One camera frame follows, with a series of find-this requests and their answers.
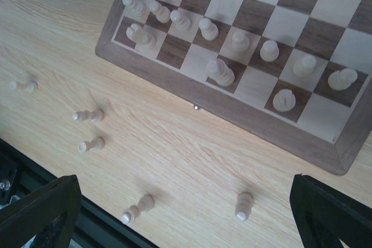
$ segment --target pawn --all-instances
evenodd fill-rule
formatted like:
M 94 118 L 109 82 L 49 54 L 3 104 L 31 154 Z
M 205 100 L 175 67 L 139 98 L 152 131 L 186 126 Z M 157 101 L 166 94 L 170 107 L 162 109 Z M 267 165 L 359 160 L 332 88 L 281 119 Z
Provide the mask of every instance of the pawn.
M 280 90 L 273 99 L 273 106 L 278 112 L 288 112 L 296 105 L 296 97 L 289 89 Z
M 169 9 L 162 6 L 158 1 L 151 2 L 149 8 L 151 13 L 153 13 L 161 23 L 167 23 L 170 20 Z
M 146 12 L 146 7 L 143 3 L 135 0 L 122 0 L 123 4 L 130 8 L 132 12 L 138 16 L 141 17 Z
M 251 214 L 254 201 L 250 193 L 241 193 L 235 206 L 235 216 L 240 221 L 246 221 Z
M 155 37 L 149 32 L 145 31 L 137 23 L 133 23 L 127 28 L 127 36 L 130 40 L 144 49 L 152 49 L 156 45 Z
M 210 19 L 207 19 L 206 17 L 204 19 L 201 19 L 199 22 L 199 28 L 202 32 L 202 36 L 207 41 L 212 41 L 217 38 L 219 35 L 219 29 L 217 26 L 212 23 Z
M 184 32 L 189 31 L 192 25 L 190 19 L 182 15 L 178 10 L 174 10 L 171 12 L 170 20 L 176 24 L 177 30 Z
M 357 71 L 353 69 L 343 69 L 335 71 L 328 77 L 328 84 L 333 90 L 344 90 L 349 88 L 358 78 Z
M 154 207 L 154 200 L 151 195 L 143 196 L 137 205 L 133 205 L 126 209 L 120 218 L 124 225 L 131 225 L 134 221 L 141 216 L 144 211 L 149 211 Z
M 232 35 L 231 47 L 234 51 L 242 53 L 249 48 L 248 37 L 242 31 L 237 31 Z
M 278 44 L 273 40 L 267 40 L 262 45 L 260 56 L 263 61 L 273 62 L 279 56 Z
M 9 84 L 11 90 L 24 90 L 29 93 L 34 93 L 37 90 L 37 83 L 34 81 L 27 82 L 22 84 L 18 81 L 11 81 Z
M 222 87 L 229 86 L 235 80 L 234 72 L 221 59 L 210 60 L 207 64 L 206 72 L 208 77 Z
M 95 110 L 93 112 L 84 111 L 84 112 L 76 112 L 72 115 L 72 119 L 75 121 L 94 121 L 100 122 L 103 120 L 105 114 L 102 110 Z
M 90 142 L 83 141 L 79 143 L 79 151 L 80 152 L 87 152 L 91 149 L 101 150 L 105 146 L 105 141 L 100 136 L 94 138 Z
M 316 58 L 312 55 L 305 55 L 298 59 L 293 65 L 293 72 L 298 77 L 307 77 L 315 68 Z

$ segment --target chess board border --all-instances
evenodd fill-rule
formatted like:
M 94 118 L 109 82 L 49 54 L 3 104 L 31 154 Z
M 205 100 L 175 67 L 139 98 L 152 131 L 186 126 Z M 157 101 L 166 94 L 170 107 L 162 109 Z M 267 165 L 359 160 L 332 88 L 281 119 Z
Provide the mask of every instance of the chess board border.
M 99 37 L 97 56 L 319 166 L 344 175 L 372 130 L 372 81 L 369 81 L 334 144 L 296 128 L 218 90 L 155 63 L 111 41 L 123 13 L 114 0 Z

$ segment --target wooden chess board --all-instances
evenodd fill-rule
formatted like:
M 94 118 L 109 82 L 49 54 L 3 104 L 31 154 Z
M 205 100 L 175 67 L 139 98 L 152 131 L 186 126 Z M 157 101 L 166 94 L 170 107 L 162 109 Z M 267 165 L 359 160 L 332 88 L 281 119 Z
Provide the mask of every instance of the wooden chess board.
M 149 12 L 138 17 L 114 0 L 96 54 L 137 76 L 222 117 L 334 174 L 348 171 L 372 129 L 372 0 L 157 0 L 191 19 L 189 31 Z M 219 29 L 207 41 L 198 29 L 208 17 Z M 140 51 L 126 36 L 137 23 L 156 45 Z M 249 49 L 231 48 L 235 31 L 249 38 Z M 280 55 L 262 61 L 262 44 L 278 42 Z M 314 72 L 299 78 L 294 62 L 316 57 Z M 221 58 L 235 81 L 220 87 L 206 75 L 210 59 Z M 358 79 L 344 91 L 328 86 L 329 75 L 352 68 Z M 279 113 L 274 95 L 291 89 L 296 105 Z

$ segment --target wooden table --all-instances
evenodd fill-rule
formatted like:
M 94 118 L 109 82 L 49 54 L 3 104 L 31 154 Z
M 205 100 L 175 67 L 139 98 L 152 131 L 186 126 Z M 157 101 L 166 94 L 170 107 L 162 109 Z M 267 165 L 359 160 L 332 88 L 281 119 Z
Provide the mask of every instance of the wooden table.
M 289 206 L 309 174 L 372 206 L 372 137 L 350 171 L 331 175 L 104 61 L 94 48 L 112 0 L 0 0 L 0 136 L 120 217 L 145 193 L 155 208 L 132 226 L 160 247 L 301 247 Z M 38 91 L 9 90 L 34 78 Z M 72 113 L 101 107 L 101 123 Z M 103 136 L 99 152 L 77 144 Z M 237 195 L 255 198 L 247 222 Z

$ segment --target checkered pattern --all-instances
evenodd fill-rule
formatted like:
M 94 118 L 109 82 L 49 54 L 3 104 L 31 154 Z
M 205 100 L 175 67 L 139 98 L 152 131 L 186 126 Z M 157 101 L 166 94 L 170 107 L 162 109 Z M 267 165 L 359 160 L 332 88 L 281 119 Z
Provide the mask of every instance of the checkered pattern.
M 190 18 L 192 28 L 186 33 L 178 31 L 171 21 L 158 22 L 148 10 L 153 0 L 138 1 L 146 5 L 146 13 L 137 17 L 125 8 L 114 42 L 327 141 L 341 132 L 372 71 L 372 0 L 157 0 Z M 204 17 L 219 29 L 213 41 L 205 40 L 198 28 Z M 140 50 L 128 40 L 125 33 L 131 23 L 144 26 L 156 37 L 153 49 Z M 231 49 L 236 31 L 245 32 L 251 42 L 243 54 Z M 277 41 L 280 49 L 272 63 L 263 62 L 259 54 L 268 39 Z M 293 65 L 306 54 L 316 57 L 317 66 L 309 77 L 299 78 Z M 208 60 L 217 57 L 235 74 L 229 87 L 220 87 L 205 73 Z M 345 91 L 332 91 L 328 76 L 346 67 L 357 70 L 357 82 Z M 297 102 L 293 110 L 278 113 L 272 100 L 283 88 L 291 89 Z M 317 102 L 326 107 L 318 109 Z M 338 112 L 337 123 L 325 113 L 329 111 Z

